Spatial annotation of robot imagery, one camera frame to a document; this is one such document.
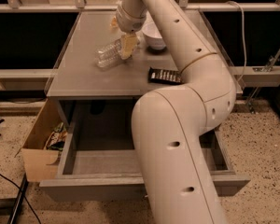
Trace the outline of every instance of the clear plastic bottle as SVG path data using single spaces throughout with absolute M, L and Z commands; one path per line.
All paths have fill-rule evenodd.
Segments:
M 99 48 L 96 51 L 97 65 L 100 68 L 106 69 L 123 63 L 120 56 L 121 41 L 120 39 Z

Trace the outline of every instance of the white cable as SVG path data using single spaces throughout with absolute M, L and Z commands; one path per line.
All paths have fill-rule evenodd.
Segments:
M 246 67 L 245 14 L 244 14 L 243 8 L 242 8 L 238 3 L 234 2 L 234 1 L 229 1 L 229 2 L 227 2 L 227 3 L 228 3 L 228 4 L 231 4 L 231 5 L 234 5 L 234 6 L 238 7 L 238 8 L 240 8 L 240 10 L 241 10 L 241 12 L 242 12 L 242 39 L 243 39 L 243 49 L 244 49 L 244 59 L 245 59 L 245 61 L 244 61 L 244 68 L 243 68 L 242 74 L 241 74 L 241 75 L 238 77 L 238 79 L 237 79 L 237 81 L 239 81 L 239 80 L 243 77 L 243 75 L 244 75 L 244 73 L 245 73 L 245 67 Z

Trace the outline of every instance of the floor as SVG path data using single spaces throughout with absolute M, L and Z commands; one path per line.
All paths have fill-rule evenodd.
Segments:
M 0 173 L 18 185 L 24 174 L 21 146 L 35 121 L 36 110 L 42 102 L 20 105 L 1 105 Z M 238 101 L 227 120 L 220 127 L 222 141 L 235 171 L 249 175 L 251 181 L 232 197 L 221 197 L 230 223 L 280 223 L 280 117 L 266 100 L 257 100 L 256 114 L 249 113 Z M 0 177 L 0 199 L 14 197 L 17 190 Z M 147 200 L 56 203 L 37 183 L 30 183 L 26 197 L 41 223 L 94 224 L 152 224 Z M 8 216 L 0 216 L 7 223 Z M 37 223 L 26 203 L 23 203 L 18 223 Z

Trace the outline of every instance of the cardboard box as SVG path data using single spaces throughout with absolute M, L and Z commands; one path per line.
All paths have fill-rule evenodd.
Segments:
M 60 122 L 56 106 L 47 100 L 21 149 L 29 182 L 40 182 L 56 176 L 61 152 L 45 150 L 44 147 L 53 129 Z

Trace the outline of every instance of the gray tabletop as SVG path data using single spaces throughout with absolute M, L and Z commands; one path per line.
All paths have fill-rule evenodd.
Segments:
M 114 11 L 83 12 L 73 32 L 47 96 L 57 99 L 141 96 L 164 85 L 148 83 L 149 67 L 176 70 L 168 50 L 152 52 L 142 37 L 128 61 L 107 70 L 95 63 L 95 51 L 120 38 L 111 28 Z

